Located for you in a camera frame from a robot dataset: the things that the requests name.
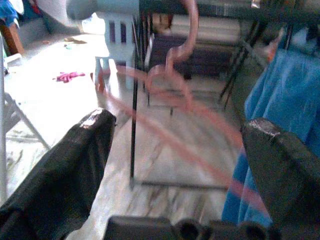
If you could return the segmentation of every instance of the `marble floor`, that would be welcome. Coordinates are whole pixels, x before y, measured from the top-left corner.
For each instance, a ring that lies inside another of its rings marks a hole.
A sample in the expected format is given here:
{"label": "marble floor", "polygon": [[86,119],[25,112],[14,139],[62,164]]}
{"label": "marble floor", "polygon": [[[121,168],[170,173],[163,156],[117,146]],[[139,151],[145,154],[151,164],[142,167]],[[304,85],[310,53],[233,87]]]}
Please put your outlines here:
{"label": "marble floor", "polygon": [[[64,35],[48,36],[47,42],[37,41],[26,49],[22,60],[11,64],[5,78],[5,90],[20,103],[21,109],[44,139],[53,146],[68,129],[96,107],[107,108],[117,117],[117,126],[104,177],[93,202],[88,220],[72,232],[69,240],[101,240],[108,218],[112,215],[166,217],[174,224],[182,218],[193,218],[205,224],[221,217],[224,191],[189,190],[176,187],[129,186],[131,118],[101,95],[96,95],[89,73],[94,72],[94,51],[98,36],[83,35],[87,44],[66,48]],[[86,76],[69,83],[56,82],[60,72],[84,72]],[[166,87],[161,79],[155,84]],[[193,76],[188,82],[194,90],[218,93],[223,82],[203,76]],[[128,106],[132,90],[125,87],[117,75],[109,79],[111,93]],[[232,104],[223,111],[217,94],[199,97],[212,111],[218,111],[236,128],[238,120]],[[148,116],[159,129],[169,132],[190,151],[201,156],[215,168],[231,175],[238,149],[233,147],[208,121],[194,114],[170,109],[151,96],[142,86],[138,89],[138,113]],[[7,133],[8,193],[12,194],[32,167],[45,153],[28,128],[19,122]],[[163,139],[148,131],[141,123],[136,128],[135,176],[139,180],[171,181],[192,184],[221,185],[208,172],[187,162]]]}

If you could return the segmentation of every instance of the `blue towel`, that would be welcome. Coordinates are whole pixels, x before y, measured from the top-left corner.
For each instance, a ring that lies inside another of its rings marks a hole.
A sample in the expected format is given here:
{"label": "blue towel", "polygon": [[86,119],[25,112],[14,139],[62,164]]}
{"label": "blue towel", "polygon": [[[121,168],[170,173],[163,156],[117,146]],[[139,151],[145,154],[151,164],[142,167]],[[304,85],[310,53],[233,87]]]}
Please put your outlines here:
{"label": "blue towel", "polygon": [[0,19],[2,19],[8,27],[15,19],[18,19],[16,10],[8,0],[0,0]]}
{"label": "blue towel", "polygon": [[[295,133],[320,157],[320,59],[279,49],[247,98],[245,117],[264,117]],[[258,192],[245,153],[238,158],[233,178]],[[222,220],[235,224],[254,221],[265,227],[272,223],[270,217],[230,191]]]}

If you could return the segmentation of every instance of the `blue fabric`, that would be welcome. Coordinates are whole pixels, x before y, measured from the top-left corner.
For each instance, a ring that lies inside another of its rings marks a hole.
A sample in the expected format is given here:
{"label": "blue fabric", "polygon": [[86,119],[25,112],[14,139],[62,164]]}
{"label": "blue fabric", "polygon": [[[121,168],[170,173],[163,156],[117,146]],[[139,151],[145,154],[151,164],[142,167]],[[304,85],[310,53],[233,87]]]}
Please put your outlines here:
{"label": "blue fabric", "polygon": [[10,26],[14,23],[15,19],[18,19],[16,10],[8,0],[0,0],[0,19],[7,26]]}
{"label": "blue fabric", "polygon": [[33,10],[29,0],[22,0],[23,6],[24,6],[24,13],[22,16],[23,21],[27,21],[30,19],[37,19],[40,18],[41,16]]}
{"label": "blue fabric", "polygon": [[[297,134],[320,157],[320,59],[279,49],[247,98],[245,117],[247,120],[264,117]],[[233,178],[258,192],[243,153]],[[222,220],[235,224],[254,221],[265,227],[272,223],[268,216],[230,191]]]}

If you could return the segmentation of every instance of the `blue cloth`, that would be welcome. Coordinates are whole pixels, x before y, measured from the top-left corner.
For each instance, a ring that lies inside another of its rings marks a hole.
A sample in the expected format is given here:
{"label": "blue cloth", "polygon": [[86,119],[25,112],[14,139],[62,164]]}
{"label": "blue cloth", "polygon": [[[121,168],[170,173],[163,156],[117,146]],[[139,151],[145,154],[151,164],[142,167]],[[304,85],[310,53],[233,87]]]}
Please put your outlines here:
{"label": "blue cloth", "polygon": [[35,13],[29,0],[22,0],[22,2],[23,2],[23,7],[24,7],[24,13],[21,18],[23,21],[37,19],[37,18],[41,17],[39,14]]}
{"label": "blue cloth", "polygon": [[8,27],[18,19],[18,14],[12,4],[8,0],[0,0],[0,19],[2,19]]}
{"label": "blue cloth", "polygon": [[[264,117],[295,133],[320,157],[320,59],[279,49],[247,98],[245,117]],[[238,158],[233,178],[258,192],[244,153]],[[230,191],[222,220],[235,224],[254,221],[265,227],[272,223],[268,216]]]}

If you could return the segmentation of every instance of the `floor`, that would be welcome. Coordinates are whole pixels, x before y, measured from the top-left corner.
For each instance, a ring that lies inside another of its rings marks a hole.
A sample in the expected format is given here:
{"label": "floor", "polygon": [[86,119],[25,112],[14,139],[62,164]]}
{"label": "floor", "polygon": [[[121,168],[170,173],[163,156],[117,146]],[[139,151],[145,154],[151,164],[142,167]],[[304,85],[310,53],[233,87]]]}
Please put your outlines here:
{"label": "floor", "polygon": [[[65,37],[50,36],[28,46],[23,59],[11,63],[10,74],[5,78],[5,90],[16,99],[51,146],[73,124],[97,107],[107,108],[117,117],[108,163],[90,216],[83,227],[72,232],[67,239],[102,239],[108,218],[112,215],[162,216],[170,219],[173,224],[182,218],[194,218],[202,224],[210,219],[219,219],[225,191],[139,185],[130,188],[131,118],[108,99],[101,95],[97,97],[89,76],[95,69],[94,49],[101,37],[78,37],[86,44],[66,43]],[[56,81],[60,72],[76,71],[86,75],[74,78],[69,83]],[[161,79],[155,81],[155,84],[166,87]],[[194,90],[218,93],[224,83],[218,79],[193,76],[188,84]],[[131,106],[132,90],[126,89],[121,77],[112,74],[108,87],[115,97]],[[232,104],[223,111],[217,103],[217,94],[202,94],[200,97],[211,111],[218,111],[230,124],[239,128]],[[210,165],[227,175],[232,174],[239,150],[207,120],[177,109],[170,116],[170,109],[154,96],[151,96],[151,105],[148,106],[141,84],[138,89],[138,113],[147,116],[159,129],[170,133]],[[40,160],[45,149],[22,122],[7,133],[6,141],[8,193],[12,194]],[[186,162],[175,149],[139,122],[135,154],[135,176],[139,180],[221,185],[203,168]]]}

